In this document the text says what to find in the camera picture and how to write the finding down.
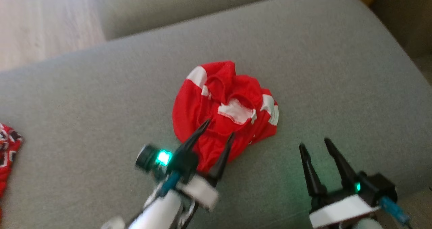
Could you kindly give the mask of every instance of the sofa cushion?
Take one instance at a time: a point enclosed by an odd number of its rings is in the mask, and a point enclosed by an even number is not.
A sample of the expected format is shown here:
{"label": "sofa cushion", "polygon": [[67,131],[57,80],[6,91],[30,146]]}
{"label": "sofa cushion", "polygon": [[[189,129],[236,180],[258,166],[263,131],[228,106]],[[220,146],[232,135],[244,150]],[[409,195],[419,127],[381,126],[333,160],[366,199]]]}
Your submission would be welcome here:
{"label": "sofa cushion", "polygon": [[96,0],[102,30],[110,40],[258,0]]}
{"label": "sofa cushion", "polygon": [[26,141],[2,201],[4,228],[99,228],[153,190],[134,168],[149,142],[176,148],[174,99],[197,65],[236,62],[279,104],[278,132],[228,164],[215,211],[190,228],[307,228],[298,151],[341,186],[324,137],[401,197],[432,178],[432,89],[359,0],[268,0],[0,76],[1,122]]}

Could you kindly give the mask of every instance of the green light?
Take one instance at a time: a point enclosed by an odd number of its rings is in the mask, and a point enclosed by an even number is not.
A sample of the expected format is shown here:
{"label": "green light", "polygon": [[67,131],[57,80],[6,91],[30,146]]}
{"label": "green light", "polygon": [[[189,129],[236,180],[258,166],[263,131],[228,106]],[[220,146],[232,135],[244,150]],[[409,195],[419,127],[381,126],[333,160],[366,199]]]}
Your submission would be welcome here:
{"label": "green light", "polygon": [[358,193],[361,189],[360,183],[355,183],[354,187],[355,187],[355,193]]}
{"label": "green light", "polygon": [[167,166],[169,160],[171,160],[172,153],[169,151],[161,150],[159,152],[158,158],[156,158],[156,162],[160,163],[162,166]]}

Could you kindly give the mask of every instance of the red patterned garment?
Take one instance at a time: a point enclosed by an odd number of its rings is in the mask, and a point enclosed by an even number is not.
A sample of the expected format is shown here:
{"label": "red patterned garment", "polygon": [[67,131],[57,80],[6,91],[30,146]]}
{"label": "red patterned garment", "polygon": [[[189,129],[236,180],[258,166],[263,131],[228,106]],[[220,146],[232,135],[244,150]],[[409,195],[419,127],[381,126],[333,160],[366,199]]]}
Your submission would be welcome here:
{"label": "red patterned garment", "polygon": [[174,133],[185,142],[207,119],[211,122],[194,147],[202,172],[216,163],[232,132],[236,137],[229,161],[274,135],[279,107],[257,79],[237,75],[233,62],[207,63],[193,69],[179,90],[172,111]]}
{"label": "red patterned garment", "polygon": [[3,197],[7,177],[12,170],[13,160],[22,142],[23,137],[20,134],[14,129],[0,123],[0,198]]}

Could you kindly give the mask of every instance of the red and white shirt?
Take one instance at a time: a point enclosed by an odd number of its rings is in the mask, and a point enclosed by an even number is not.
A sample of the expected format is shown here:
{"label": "red and white shirt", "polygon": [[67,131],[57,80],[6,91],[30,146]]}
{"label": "red and white shirt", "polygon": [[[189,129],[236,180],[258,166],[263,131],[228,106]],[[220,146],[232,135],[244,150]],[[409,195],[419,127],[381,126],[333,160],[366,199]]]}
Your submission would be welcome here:
{"label": "red and white shirt", "polygon": [[229,161],[247,145],[274,135],[279,108],[257,79],[236,75],[233,62],[207,63],[193,69],[179,90],[172,111],[174,133],[185,142],[207,119],[211,123],[194,147],[202,172],[216,163],[232,132],[236,137]]}

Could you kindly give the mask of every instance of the patterned red fabric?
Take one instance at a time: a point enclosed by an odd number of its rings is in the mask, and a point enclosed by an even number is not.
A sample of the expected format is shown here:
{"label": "patterned red fabric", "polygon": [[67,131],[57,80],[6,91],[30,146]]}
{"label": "patterned red fabric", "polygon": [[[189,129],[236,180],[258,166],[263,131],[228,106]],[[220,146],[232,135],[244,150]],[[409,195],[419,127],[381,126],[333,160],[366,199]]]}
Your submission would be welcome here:
{"label": "patterned red fabric", "polygon": [[0,198],[6,189],[7,177],[23,138],[14,129],[0,123]]}
{"label": "patterned red fabric", "polygon": [[174,133],[185,142],[207,119],[211,123],[194,147],[202,172],[216,163],[232,132],[236,138],[229,161],[247,145],[274,135],[279,108],[255,78],[236,75],[233,62],[207,63],[196,67],[179,90],[172,112]]}

